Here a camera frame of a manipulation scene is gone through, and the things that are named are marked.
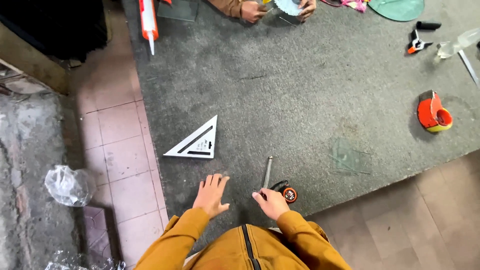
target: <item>jacket sleeve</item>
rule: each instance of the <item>jacket sleeve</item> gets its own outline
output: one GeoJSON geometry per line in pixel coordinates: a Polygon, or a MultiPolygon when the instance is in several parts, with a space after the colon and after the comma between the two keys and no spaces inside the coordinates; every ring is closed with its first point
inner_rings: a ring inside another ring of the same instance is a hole
{"type": "Polygon", "coordinates": [[[227,16],[241,18],[241,5],[243,0],[209,0],[212,5],[218,8],[227,16]]]}
{"type": "Polygon", "coordinates": [[[299,258],[312,270],[351,270],[342,256],[328,242],[323,230],[312,226],[299,213],[288,211],[277,220],[277,226],[293,244],[299,258]]]}
{"type": "Polygon", "coordinates": [[[138,260],[135,270],[181,269],[208,221],[207,213],[200,208],[189,209],[180,218],[174,216],[162,236],[138,260]]]}

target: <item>concrete floor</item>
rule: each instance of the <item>concrete floor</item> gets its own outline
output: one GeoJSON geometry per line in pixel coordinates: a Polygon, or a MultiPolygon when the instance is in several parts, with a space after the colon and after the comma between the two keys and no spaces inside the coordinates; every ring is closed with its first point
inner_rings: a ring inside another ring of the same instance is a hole
{"type": "MultiPolygon", "coordinates": [[[[74,71],[92,204],[112,207],[132,269],[168,217],[125,16],[111,9],[113,40],[74,71]]],[[[353,269],[480,269],[478,153],[316,213],[353,269]]]]}

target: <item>tape measure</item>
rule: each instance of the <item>tape measure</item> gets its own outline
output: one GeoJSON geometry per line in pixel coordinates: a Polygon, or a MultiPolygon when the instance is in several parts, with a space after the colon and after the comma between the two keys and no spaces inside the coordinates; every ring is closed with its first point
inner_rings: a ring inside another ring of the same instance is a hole
{"type": "Polygon", "coordinates": [[[269,189],[280,192],[288,204],[297,200],[297,191],[288,184],[287,180],[280,181],[269,189]]]}

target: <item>aluminum triangle square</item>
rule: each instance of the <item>aluminum triangle square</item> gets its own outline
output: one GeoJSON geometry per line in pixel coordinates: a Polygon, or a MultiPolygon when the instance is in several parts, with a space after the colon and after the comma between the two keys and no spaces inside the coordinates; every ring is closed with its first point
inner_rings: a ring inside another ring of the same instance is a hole
{"type": "Polygon", "coordinates": [[[208,120],[199,129],[170,149],[164,156],[212,159],[215,153],[216,118],[208,120]]]}

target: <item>zipper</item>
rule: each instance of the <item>zipper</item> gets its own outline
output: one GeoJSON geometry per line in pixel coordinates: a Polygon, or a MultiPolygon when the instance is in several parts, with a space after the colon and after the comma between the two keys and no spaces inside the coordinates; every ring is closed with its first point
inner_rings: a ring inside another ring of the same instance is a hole
{"type": "Polygon", "coordinates": [[[257,259],[253,257],[252,243],[250,242],[250,238],[248,237],[247,225],[242,225],[241,230],[243,231],[243,237],[245,238],[245,244],[247,246],[248,258],[250,259],[250,261],[252,261],[253,270],[260,270],[260,263],[257,259]]]}

